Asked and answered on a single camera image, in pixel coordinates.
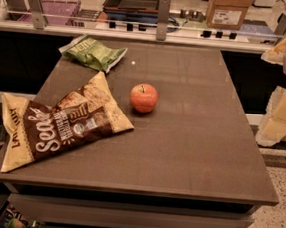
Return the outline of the green jalapeno chip bag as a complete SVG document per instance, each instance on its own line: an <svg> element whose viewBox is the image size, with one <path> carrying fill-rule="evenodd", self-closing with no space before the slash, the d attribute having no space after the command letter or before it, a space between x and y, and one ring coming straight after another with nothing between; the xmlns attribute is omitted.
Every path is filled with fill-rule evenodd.
<svg viewBox="0 0 286 228"><path fill-rule="evenodd" d="M106 47L88 34L76 37L67 45L59 48L63 56L76 59L83 66L107 73L127 52L127 48Z"/></svg>

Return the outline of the brown yellow multigrain chip bag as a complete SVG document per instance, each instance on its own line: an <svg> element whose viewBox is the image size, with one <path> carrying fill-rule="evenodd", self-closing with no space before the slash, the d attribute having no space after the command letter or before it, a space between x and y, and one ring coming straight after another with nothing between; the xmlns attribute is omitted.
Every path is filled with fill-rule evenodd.
<svg viewBox="0 0 286 228"><path fill-rule="evenodd" d="M1 98L9 135L3 173L133 128L102 72L53 107L7 93Z"/></svg>

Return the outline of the cardboard box with label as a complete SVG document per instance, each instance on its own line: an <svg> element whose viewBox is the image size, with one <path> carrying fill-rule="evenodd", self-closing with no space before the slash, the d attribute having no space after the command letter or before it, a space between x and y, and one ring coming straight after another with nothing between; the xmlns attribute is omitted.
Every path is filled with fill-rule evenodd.
<svg viewBox="0 0 286 228"><path fill-rule="evenodd" d="M206 23L215 29L239 30L253 0L209 0Z"/></svg>

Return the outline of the brown table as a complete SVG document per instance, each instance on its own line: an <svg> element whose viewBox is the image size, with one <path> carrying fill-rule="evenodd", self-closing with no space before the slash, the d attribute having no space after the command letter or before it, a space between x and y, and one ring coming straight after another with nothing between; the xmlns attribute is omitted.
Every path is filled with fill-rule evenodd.
<svg viewBox="0 0 286 228"><path fill-rule="evenodd" d="M8 173L40 228L247 228L278 197L218 50L127 44L109 87L133 130ZM137 84L158 90L149 113Z"/></svg>

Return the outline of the red apple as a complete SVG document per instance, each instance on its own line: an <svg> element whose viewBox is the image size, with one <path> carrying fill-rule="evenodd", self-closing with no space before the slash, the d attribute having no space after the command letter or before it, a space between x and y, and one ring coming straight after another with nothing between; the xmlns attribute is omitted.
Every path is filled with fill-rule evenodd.
<svg viewBox="0 0 286 228"><path fill-rule="evenodd" d="M137 84L130 90L130 104L140 113L149 113L158 103L158 90L151 84Z"/></svg>

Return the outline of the purple plastic crate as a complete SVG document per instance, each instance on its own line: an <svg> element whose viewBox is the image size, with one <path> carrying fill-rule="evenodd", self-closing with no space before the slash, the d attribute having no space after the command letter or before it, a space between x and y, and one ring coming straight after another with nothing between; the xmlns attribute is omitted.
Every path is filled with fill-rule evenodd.
<svg viewBox="0 0 286 228"><path fill-rule="evenodd" d="M50 25L73 25L73 17L77 15L81 7L80 0L57 1L41 0L45 18Z"/></svg>

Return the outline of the glass railing with metal posts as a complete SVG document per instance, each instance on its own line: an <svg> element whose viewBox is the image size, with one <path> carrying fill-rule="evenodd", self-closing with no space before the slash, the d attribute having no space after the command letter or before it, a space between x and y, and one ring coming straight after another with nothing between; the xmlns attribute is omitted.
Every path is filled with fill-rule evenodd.
<svg viewBox="0 0 286 228"><path fill-rule="evenodd" d="M250 16L239 30L227 30L207 27L207 3L202 0L171 0L167 23L158 20L140 23L125 17L117 20L104 13L105 0L79 0L81 7L73 17L72 26L50 25L45 18L42 3L40 10L33 13L29 7L32 0L23 1L22 10L12 10L7 0L0 0L0 29L69 36L88 33L101 38L158 41L251 53L267 51L286 37L286 2L281 14L274 8L268 11L252 8Z"/></svg>

